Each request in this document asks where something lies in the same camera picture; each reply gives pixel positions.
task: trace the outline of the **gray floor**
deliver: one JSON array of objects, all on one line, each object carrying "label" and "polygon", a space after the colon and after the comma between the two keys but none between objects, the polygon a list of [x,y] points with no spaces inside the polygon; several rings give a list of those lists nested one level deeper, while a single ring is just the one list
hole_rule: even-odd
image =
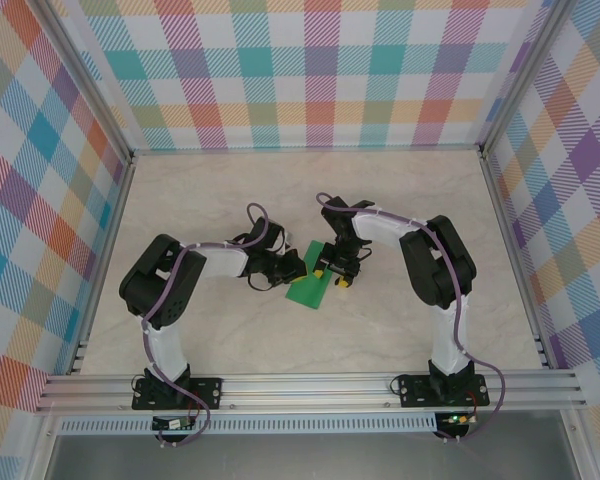
[{"label": "gray floor", "polygon": [[[387,211],[451,218],[478,269],[470,297],[469,347],[505,369],[540,362],[475,152],[230,153],[141,157],[83,374],[139,373],[146,360],[137,321],[118,297],[125,273],[155,235],[183,243],[248,231],[257,201],[294,234],[332,241],[315,194],[375,201]],[[400,252],[377,245],[354,286],[330,286],[319,310],[259,293],[245,279],[200,282],[179,322],[199,373],[414,371],[432,345],[429,310],[413,293]]]},{"label": "gray floor", "polygon": [[61,437],[47,480],[571,480],[559,413],[502,413],[466,443],[433,434],[205,435],[180,449],[153,437]]}]

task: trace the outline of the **plaid fabric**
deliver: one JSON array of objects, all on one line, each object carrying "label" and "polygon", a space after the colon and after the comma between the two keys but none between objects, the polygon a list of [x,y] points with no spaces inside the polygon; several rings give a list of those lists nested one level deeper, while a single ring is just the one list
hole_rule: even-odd
[{"label": "plaid fabric", "polygon": [[71,352],[123,163],[24,0],[0,0],[0,479]]},{"label": "plaid fabric", "polygon": [[491,163],[561,367],[600,438],[600,0],[581,0]]},{"label": "plaid fabric", "polygon": [[111,73],[98,84],[128,138],[153,150],[472,144],[531,3],[80,0],[89,49],[54,0],[95,78]]},{"label": "plaid fabric", "polygon": [[515,84],[515,80],[516,80],[516,77],[518,76],[518,72],[520,72],[520,69],[525,64],[527,57],[528,57],[529,53],[531,52],[531,47],[533,46],[534,42],[538,38],[538,34],[540,33],[540,30],[542,29],[542,26],[544,25],[544,22],[547,19],[547,16],[549,15],[549,11],[551,10],[551,7],[555,3],[555,1],[556,0],[543,0],[542,1],[542,6],[538,10],[536,18],[534,19],[533,24],[532,24],[531,28],[529,29],[529,32],[527,33],[527,36],[525,37],[524,42],[522,43],[522,46],[520,47],[520,50],[518,51],[518,55],[516,55],[516,59],[511,64],[511,68],[509,69],[509,72],[507,73],[507,76],[505,77],[505,81],[502,84],[502,86],[500,87],[500,91],[498,92],[496,101],[493,103],[491,110],[489,111],[487,120],[484,122],[484,125],[482,126],[482,130],[480,131],[478,141],[476,142],[478,145],[481,145],[484,143],[484,141],[487,137],[487,134],[489,133],[489,130],[491,129],[491,125],[493,125],[493,120],[495,119],[496,115],[500,111],[502,102],[504,102],[504,100],[509,95],[509,92],[511,92],[511,88]]}]

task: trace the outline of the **aluminum rail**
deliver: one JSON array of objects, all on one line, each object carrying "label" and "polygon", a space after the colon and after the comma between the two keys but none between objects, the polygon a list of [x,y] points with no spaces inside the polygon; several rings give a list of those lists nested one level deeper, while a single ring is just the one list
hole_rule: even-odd
[{"label": "aluminum rail", "polygon": [[562,28],[567,20],[569,20],[577,3],[578,0],[559,0],[553,2],[544,25],[540,29],[538,38],[531,47],[531,51],[527,54],[524,64],[511,87],[511,91],[496,113],[496,117],[491,124],[491,129],[487,133],[483,144],[486,156],[493,153],[494,148],[509,127],[527,90],[536,79],[538,72],[540,72],[544,61],[551,51],[551,47],[557,41]]},{"label": "aluminum rail", "polygon": [[[500,394],[495,373],[485,375],[491,405]],[[370,412],[444,412],[457,407],[401,408],[389,383],[398,373],[218,375],[223,378],[223,414],[298,414]],[[132,375],[52,376],[42,392],[38,415],[137,415],[131,409]],[[586,406],[571,370],[511,370],[505,372],[507,392],[503,410],[571,410]],[[154,411],[153,414],[186,414]]]},{"label": "aluminum rail", "polygon": [[58,52],[63,65],[71,74],[78,90],[98,119],[112,147],[119,157],[124,158],[125,162],[130,164],[133,148],[124,137],[118,122],[102,97],[94,78],[89,73],[80,52],[78,52],[66,32],[55,9],[48,0],[29,0],[28,5],[44,28],[47,37]]}]

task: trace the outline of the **robotic arm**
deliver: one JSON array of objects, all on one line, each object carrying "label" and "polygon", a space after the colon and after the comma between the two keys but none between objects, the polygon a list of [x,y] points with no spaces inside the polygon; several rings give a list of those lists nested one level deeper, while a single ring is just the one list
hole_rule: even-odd
[{"label": "robotic arm", "polygon": [[[313,268],[314,273],[320,277],[324,269],[328,268],[340,275],[336,284],[348,288],[360,272],[360,262],[369,256],[358,257],[367,245],[375,241],[400,250],[413,289],[424,303],[431,306],[435,328],[428,385],[421,386],[425,390],[427,387],[433,390],[437,397],[434,400],[438,404],[453,403],[463,397],[477,385],[476,381],[480,381],[477,377],[480,376],[475,375],[473,362],[457,348],[454,341],[457,299],[451,272],[437,252],[433,241],[414,225],[374,212],[354,213],[330,209],[329,207],[348,208],[340,197],[331,198],[325,205],[321,213],[336,232],[336,239],[333,244],[325,244]],[[372,202],[365,200],[352,208],[367,208],[372,205]],[[468,295],[471,292],[472,280],[476,276],[476,266],[447,217],[437,216],[429,222],[417,223],[426,224],[435,232],[458,275],[462,293],[458,337],[460,342],[466,345]],[[477,390],[480,393],[480,385],[477,386]],[[415,393],[415,397],[416,402],[418,399],[422,402],[423,399],[426,400],[427,394]]]},{"label": "robotic arm", "polygon": [[[147,332],[155,367],[176,385],[188,391],[196,387],[192,385],[194,379],[190,378],[176,322],[200,279],[248,277],[250,281],[251,275],[261,273],[273,288],[307,275],[306,265],[298,257],[297,250],[289,249],[289,236],[281,225],[269,221],[262,240],[254,244],[264,228],[264,218],[260,217],[251,232],[238,235],[229,242],[234,248],[203,244],[184,255],[166,299],[149,319]],[[183,248],[180,242],[166,234],[158,235],[151,242],[120,284],[120,297],[129,312],[142,318],[156,304]],[[136,390],[138,397],[144,397],[140,400],[159,404],[162,409],[186,407],[186,398],[166,385],[156,374],[155,367],[150,365],[145,369],[144,380],[136,382],[143,386],[142,392]],[[207,403],[212,406],[217,402]]]}]

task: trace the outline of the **red wire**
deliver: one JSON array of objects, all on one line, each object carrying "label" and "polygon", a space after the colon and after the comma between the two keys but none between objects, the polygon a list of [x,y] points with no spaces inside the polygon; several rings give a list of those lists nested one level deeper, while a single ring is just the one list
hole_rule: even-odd
[{"label": "red wire", "polygon": [[471,391],[467,391],[467,395],[469,395],[471,397],[471,399],[473,400],[473,416],[476,417],[476,420],[477,420],[478,419],[478,399]]},{"label": "red wire", "polygon": [[[193,394],[197,397],[198,392],[193,392]],[[187,412],[187,419],[189,420],[189,423],[193,423],[198,419],[198,415],[200,415],[200,404],[198,403],[198,411],[196,412],[196,416],[193,417],[193,420],[191,419],[191,409],[193,408],[193,400],[189,400],[189,411]]]}]

